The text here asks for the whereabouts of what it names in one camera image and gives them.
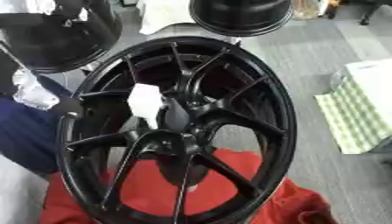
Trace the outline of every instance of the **gray carpet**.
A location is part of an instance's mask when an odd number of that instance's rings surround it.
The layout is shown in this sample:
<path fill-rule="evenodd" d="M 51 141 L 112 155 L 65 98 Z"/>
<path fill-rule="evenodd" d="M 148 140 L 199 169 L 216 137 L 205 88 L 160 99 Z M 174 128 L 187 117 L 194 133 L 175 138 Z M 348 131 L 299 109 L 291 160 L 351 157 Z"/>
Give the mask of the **gray carpet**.
<path fill-rule="evenodd" d="M 298 141 L 289 177 L 298 185 L 321 193 L 342 224 L 392 223 L 392 166 L 382 163 L 389 156 L 386 154 L 340 154 L 313 96 L 325 93 L 331 74 L 346 63 L 390 57 L 391 11 L 381 8 L 371 25 L 363 27 L 358 26 L 361 7 L 342 7 L 334 20 L 292 21 L 278 31 L 243 41 L 245 49 L 276 71 L 294 101 Z M 105 57 L 146 39 L 173 35 L 220 38 L 190 25 L 171 26 L 146 37 L 138 33 L 140 19 L 133 10 L 124 11 L 122 18 L 125 23 L 122 38 Z M 78 75 L 69 79 L 67 85 L 71 89 L 82 80 Z M 217 142 L 237 148 L 249 140 L 246 133 L 241 132 L 238 139 L 225 132 Z"/>

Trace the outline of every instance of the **white paper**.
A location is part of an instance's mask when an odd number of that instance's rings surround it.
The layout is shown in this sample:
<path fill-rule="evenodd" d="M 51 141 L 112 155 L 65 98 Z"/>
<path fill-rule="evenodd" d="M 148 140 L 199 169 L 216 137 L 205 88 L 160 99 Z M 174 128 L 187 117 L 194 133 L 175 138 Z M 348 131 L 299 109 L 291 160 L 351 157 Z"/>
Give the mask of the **white paper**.
<path fill-rule="evenodd" d="M 149 35 L 169 25 L 192 23 L 190 0 L 139 0 L 137 8 L 143 17 L 140 33 Z"/>

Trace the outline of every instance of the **red fabric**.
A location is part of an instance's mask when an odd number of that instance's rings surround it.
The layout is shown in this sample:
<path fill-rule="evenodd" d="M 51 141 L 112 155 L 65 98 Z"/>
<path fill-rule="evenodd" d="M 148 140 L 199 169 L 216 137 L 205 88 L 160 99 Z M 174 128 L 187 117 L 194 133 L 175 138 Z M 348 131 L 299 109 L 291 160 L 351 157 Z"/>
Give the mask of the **red fabric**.
<path fill-rule="evenodd" d="M 251 179 L 261 163 L 253 152 L 217 150 L 215 156 Z M 171 216 L 177 187 L 159 173 L 153 160 L 139 161 L 124 181 L 121 198 L 129 207 L 148 214 Z M 210 171 L 205 179 L 188 192 L 186 214 L 210 210 L 236 194 L 234 185 L 220 174 Z M 94 222 L 74 203 L 63 186 L 61 176 L 51 176 L 41 214 L 40 224 L 93 224 Z M 274 196 L 257 212 L 252 224 L 335 224 L 329 206 L 315 192 L 296 187 L 286 179 Z"/>

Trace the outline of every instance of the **wheel rim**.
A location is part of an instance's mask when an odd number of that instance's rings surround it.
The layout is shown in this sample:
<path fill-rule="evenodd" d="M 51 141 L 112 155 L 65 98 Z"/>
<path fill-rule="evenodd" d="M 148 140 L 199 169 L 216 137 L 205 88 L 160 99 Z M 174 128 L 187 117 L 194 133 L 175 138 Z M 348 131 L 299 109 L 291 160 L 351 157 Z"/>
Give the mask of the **wheel rim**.
<path fill-rule="evenodd" d="M 169 106 L 162 113 L 160 129 L 148 129 L 140 121 L 136 129 L 119 133 L 131 116 L 125 100 L 135 82 L 160 86 Z M 245 219 L 277 189 L 295 150 L 294 109 L 279 79 L 255 56 L 215 39 L 162 38 L 133 46 L 94 71 L 73 97 L 82 101 L 85 114 L 79 120 L 63 118 L 59 129 L 59 166 L 71 194 L 102 223 L 229 223 Z M 259 114 L 265 107 L 265 103 L 260 103 L 263 97 L 274 124 L 265 122 L 265 113 Z M 168 114 L 181 111 L 174 104 L 182 106 L 185 115 L 191 117 L 180 123 L 180 129 L 167 125 L 173 119 Z M 226 124 L 257 130 L 259 144 L 267 149 L 261 150 L 263 163 L 251 181 L 209 150 L 212 137 Z M 163 147 L 163 141 L 169 141 L 171 147 Z M 178 179 L 178 197 L 172 217 L 158 217 L 123 205 L 119 199 L 121 182 L 147 144 L 155 147 L 149 153 L 157 161 L 174 156 L 180 161 L 176 165 L 183 170 L 190 171 L 195 165 L 214 170 L 234 183 L 238 194 L 215 209 L 185 215 L 186 183 L 190 179 L 197 183 L 203 175 L 174 175 Z M 124 166 L 119 166 L 116 181 L 106 187 L 98 173 L 105 169 L 108 147 L 118 145 L 129 146 L 125 153 L 128 159 L 123 158 Z M 98 151 L 103 162 L 92 159 Z"/>

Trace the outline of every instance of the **chair leg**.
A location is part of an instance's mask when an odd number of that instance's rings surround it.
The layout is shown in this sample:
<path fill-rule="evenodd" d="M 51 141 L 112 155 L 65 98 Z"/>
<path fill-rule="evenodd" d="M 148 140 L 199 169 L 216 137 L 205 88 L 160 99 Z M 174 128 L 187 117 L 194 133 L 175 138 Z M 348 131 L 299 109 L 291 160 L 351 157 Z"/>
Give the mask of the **chair leg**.
<path fill-rule="evenodd" d="M 369 6 L 369 10 L 365 15 L 363 15 L 363 18 L 360 20 L 360 25 L 369 25 L 369 20 L 375 14 L 375 12 L 381 7 L 382 5 L 380 3 L 375 3 L 371 6 Z"/>

